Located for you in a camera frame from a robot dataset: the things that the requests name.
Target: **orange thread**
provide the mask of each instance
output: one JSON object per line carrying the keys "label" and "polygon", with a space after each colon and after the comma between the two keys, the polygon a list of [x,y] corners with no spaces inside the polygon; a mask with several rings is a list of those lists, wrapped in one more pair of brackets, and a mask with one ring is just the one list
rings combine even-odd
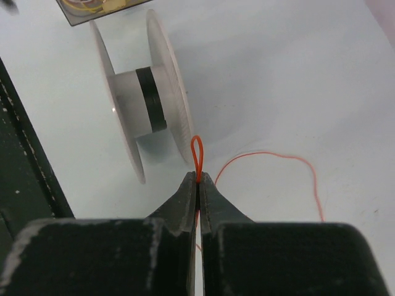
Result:
{"label": "orange thread", "polygon": [[[197,144],[199,146],[199,161],[198,161],[198,157],[196,156],[195,145],[194,145],[195,141],[197,141]],[[193,136],[191,140],[191,150],[192,150],[193,161],[195,162],[196,182],[200,183],[200,179],[202,178],[202,170],[203,170],[204,150],[203,150],[202,139],[198,135]]]}
{"label": "orange thread", "polygon": [[274,153],[274,152],[267,152],[267,151],[259,151],[259,152],[251,152],[251,153],[246,153],[246,154],[241,154],[239,156],[234,157],[233,159],[229,160],[220,170],[218,176],[215,179],[214,184],[217,185],[218,179],[220,178],[222,172],[224,171],[224,169],[230,165],[232,162],[234,162],[235,160],[241,158],[241,157],[246,157],[246,156],[251,156],[251,155],[257,155],[257,154],[269,154],[269,155],[274,155],[277,157],[281,157],[281,158],[287,158],[287,159],[296,159],[300,162],[305,163],[306,165],[309,166],[309,168],[311,169],[311,172],[313,174],[313,184],[314,184],[314,199],[315,199],[315,203],[317,204],[317,208],[318,208],[318,214],[320,215],[320,219],[322,222],[325,221],[324,215],[323,215],[323,210],[322,210],[322,206],[321,206],[321,201],[320,198],[318,197],[318,185],[317,185],[317,173],[315,172],[315,168],[313,167],[313,165],[308,162],[306,159],[302,158],[302,157],[298,157],[298,156],[289,156],[289,155],[282,155],[282,154],[278,154],[278,153]]}

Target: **white background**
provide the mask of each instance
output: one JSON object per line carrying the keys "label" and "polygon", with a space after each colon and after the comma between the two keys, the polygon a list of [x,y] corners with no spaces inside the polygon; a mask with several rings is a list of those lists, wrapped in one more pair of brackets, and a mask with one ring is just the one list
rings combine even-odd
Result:
{"label": "white background", "polygon": [[[391,27],[394,14],[372,3]],[[192,168],[167,132],[148,136],[140,185],[88,24],[71,28],[55,0],[18,5],[19,15],[0,11],[0,56],[75,216],[148,215]],[[362,231],[395,290],[395,55],[365,3],[155,0],[97,21],[116,73],[150,63],[148,8],[175,48],[204,171],[215,177],[256,149],[310,160],[327,220]],[[218,189],[254,220],[318,220],[310,171],[294,160],[239,160]]]}

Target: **white spool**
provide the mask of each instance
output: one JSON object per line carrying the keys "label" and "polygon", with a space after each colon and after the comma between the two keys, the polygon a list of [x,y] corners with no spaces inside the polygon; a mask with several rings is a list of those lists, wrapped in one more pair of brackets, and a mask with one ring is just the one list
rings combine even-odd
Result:
{"label": "white spool", "polygon": [[[114,73],[96,23],[90,21],[113,110],[122,127],[133,168],[143,184],[146,179],[136,142],[139,136],[170,128],[185,162],[193,163],[189,148],[193,136],[192,118],[174,51],[152,9],[148,10],[146,21],[152,66],[119,74]],[[154,95],[148,96],[147,89],[153,90],[150,93]],[[159,97],[159,100],[151,100],[151,97]]]}

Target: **yellow wire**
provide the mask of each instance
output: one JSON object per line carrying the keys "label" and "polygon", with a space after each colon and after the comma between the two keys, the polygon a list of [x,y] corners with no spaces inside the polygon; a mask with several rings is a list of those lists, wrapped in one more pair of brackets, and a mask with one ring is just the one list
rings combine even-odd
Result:
{"label": "yellow wire", "polygon": [[96,7],[88,7],[88,6],[86,6],[85,3],[82,3],[82,6],[87,8],[90,12],[96,12],[95,9],[101,8],[103,6],[103,4],[101,4],[100,6],[96,6]]}
{"label": "yellow wire", "polygon": [[69,3],[67,0],[62,0],[62,2],[64,4],[66,4],[67,6],[70,6],[72,9],[79,10],[79,11],[90,11],[90,12],[92,12],[92,10],[93,10],[93,12],[95,12],[94,11],[95,9],[99,9],[99,8],[102,7],[102,4],[101,4],[99,6],[92,7],[92,8],[79,8],[79,7],[74,6],[73,4]]}

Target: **black tape band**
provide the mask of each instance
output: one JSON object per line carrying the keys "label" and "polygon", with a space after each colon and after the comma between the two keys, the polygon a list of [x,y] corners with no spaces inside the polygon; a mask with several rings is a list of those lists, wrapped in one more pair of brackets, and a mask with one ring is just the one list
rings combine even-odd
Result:
{"label": "black tape band", "polygon": [[144,100],[146,101],[152,132],[162,131],[167,128],[167,124],[151,68],[146,67],[137,69],[136,74],[140,82],[141,90],[143,91]]}

